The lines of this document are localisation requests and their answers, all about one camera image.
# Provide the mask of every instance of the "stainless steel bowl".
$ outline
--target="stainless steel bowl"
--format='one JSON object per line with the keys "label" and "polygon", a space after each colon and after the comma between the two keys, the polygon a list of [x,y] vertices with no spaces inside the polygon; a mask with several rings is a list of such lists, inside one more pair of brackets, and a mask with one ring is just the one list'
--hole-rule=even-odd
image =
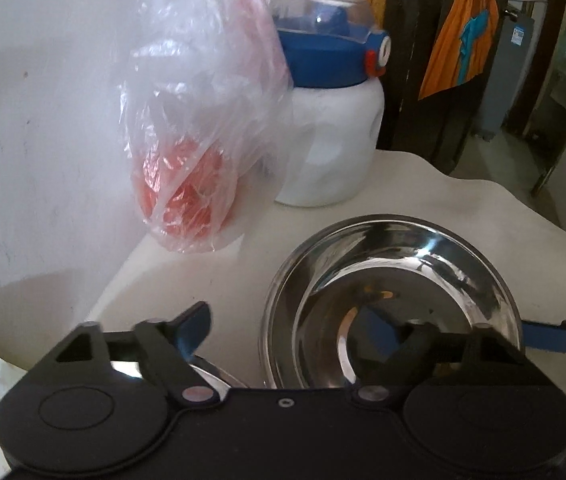
{"label": "stainless steel bowl", "polygon": [[521,349],[514,299],[479,251],[423,220],[364,216],[320,231],[279,269],[261,331],[266,382],[321,388],[362,378],[387,357],[389,318],[460,333],[488,323]]}

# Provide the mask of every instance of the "clear plastic bag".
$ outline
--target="clear plastic bag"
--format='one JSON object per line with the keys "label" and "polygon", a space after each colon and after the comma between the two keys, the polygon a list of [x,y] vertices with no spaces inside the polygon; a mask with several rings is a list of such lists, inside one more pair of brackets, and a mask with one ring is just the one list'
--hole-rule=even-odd
{"label": "clear plastic bag", "polygon": [[121,92],[132,182],[170,250],[220,249],[281,188],[291,78],[265,0],[139,0]]}

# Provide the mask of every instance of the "sticker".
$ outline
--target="sticker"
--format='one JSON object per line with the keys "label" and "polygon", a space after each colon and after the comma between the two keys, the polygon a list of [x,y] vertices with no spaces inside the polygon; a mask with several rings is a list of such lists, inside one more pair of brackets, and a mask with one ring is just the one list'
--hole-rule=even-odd
{"label": "sticker", "polygon": [[523,43],[523,37],[525,36],[525,30],[522,27],[514,27],[512,31],[512,43],[521,46]]}

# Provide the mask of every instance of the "beige tabletop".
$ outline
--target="beige tabletop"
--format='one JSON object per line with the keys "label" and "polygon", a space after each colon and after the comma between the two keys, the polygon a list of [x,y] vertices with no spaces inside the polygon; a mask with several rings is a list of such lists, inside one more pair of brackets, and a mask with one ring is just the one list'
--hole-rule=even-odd
{"label": "beige tabletop", "polygon": [[[199,353],[250,386],[262,386],[258,338],[265,297],[279,266],[300,243],[343,219],[393,213],[426,219],[465,238],[496,267],[522,319],[566,319],[566,232],[493,182],[457,180],[402,152],[377,152],[365,188],[322,208],[272,205],[229,247],[206,254],[164,250],[146,236],[103,292],[90,319],[128,330],[210,303],[213,329]],[[528,351],[566,391],[566,354]]]}

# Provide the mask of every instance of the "screw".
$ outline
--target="screw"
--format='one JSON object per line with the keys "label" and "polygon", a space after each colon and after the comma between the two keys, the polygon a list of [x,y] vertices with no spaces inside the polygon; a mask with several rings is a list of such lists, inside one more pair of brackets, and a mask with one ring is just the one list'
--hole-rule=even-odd
{"label": "screw", "polygon": [[214,397],[214,390],[208,386],[190,386],[181,395],[188,402],[205,402]]}
{"label": "screw", "polygon": [[294,401],[292,399],[279,399],[279,406],[281,408],[291,408],[294,405]]}
{"label": "screw", "polygon": [[390,392],[384,386],[362,386],[357,394],[360,399],[367,402],[381,402],[389,397]]}

